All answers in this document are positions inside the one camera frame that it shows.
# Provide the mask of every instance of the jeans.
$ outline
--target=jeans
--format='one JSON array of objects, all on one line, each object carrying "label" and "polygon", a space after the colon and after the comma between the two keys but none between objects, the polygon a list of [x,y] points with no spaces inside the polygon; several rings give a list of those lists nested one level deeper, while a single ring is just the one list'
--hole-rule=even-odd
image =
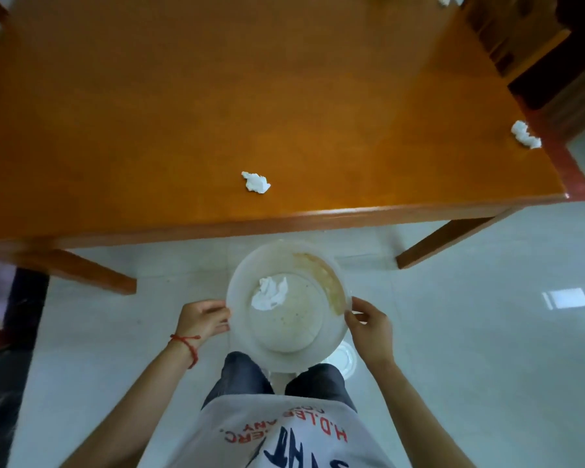
[{"label": "jeans", "polygon": [[[274,394],[274,392],[260,367],[245,353],[234,351],[226,356],[221,378],[206,397],[202,409],[214,398],[225,394]],[[338,368],[328,363],[316,364],[302,372],[286,385],[284,394],[339,401],[357,412],[344,387],[343,375]]]}]

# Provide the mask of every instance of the white tile floor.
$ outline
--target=white tile floor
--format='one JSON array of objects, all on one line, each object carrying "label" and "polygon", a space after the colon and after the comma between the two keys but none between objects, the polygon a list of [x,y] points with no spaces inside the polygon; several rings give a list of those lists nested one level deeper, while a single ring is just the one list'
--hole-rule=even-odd
[{"label": "white tile floor", "polygon": [[[573,151],[585,171],[585,136]],[[523,211],[398,270],[392,257],[439,225],[295,235],[336,256],[353,293],[390,315],[399,364],[476,464],[585,467],[585,307],[552,311],[542,296],[585,291],[585,203]],[[121,297],[52,280],[9,466],[60,463],[165,345],[180,306],[225,297],[242,257],[272,239],[78,251],[138,276],[138,292]],[[228,349],[225,337],[204,346],[141,466],[164,464]],[[408,466],[363,364],[347,386],[386,453]]]}]

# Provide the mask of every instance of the black marble strip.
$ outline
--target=black marble strip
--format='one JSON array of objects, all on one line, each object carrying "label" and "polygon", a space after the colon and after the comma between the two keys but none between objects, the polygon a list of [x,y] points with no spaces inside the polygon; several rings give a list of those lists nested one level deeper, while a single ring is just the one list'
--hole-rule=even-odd
[{"label": "black marble strip", "polygon": [[11,286],[4,331],[13,343],[0,350],[0,468],[8,464],[49,281],[18,269]]}]

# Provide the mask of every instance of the shirt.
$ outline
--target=shirt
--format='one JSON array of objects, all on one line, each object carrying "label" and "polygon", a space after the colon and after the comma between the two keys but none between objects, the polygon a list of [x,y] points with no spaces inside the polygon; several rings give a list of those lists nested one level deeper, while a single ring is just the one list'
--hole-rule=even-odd
[{"label": "shirt", "polygon": [[394,468],[346,404],[268,394],[212,400],[168,466]]}]

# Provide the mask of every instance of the person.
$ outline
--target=person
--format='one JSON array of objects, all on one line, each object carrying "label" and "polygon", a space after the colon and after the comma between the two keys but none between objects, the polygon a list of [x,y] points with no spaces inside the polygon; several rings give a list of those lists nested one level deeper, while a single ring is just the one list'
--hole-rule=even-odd
[{"label": "person", "polygon": [[[375,378],[414,468],[473,467],[399,370],[392,325],[373,305],[353,298],[345,320],[356,350]],[[229,330],[224,301],[186,304],[175,336],[121,401],[62,464],[63,468],[136,467],[198,349]],[[298,375],[284,395],[251,359],[226,357],[195,429],[169,467],[393,467],[364,428],[340,372],[318,364]]]}]

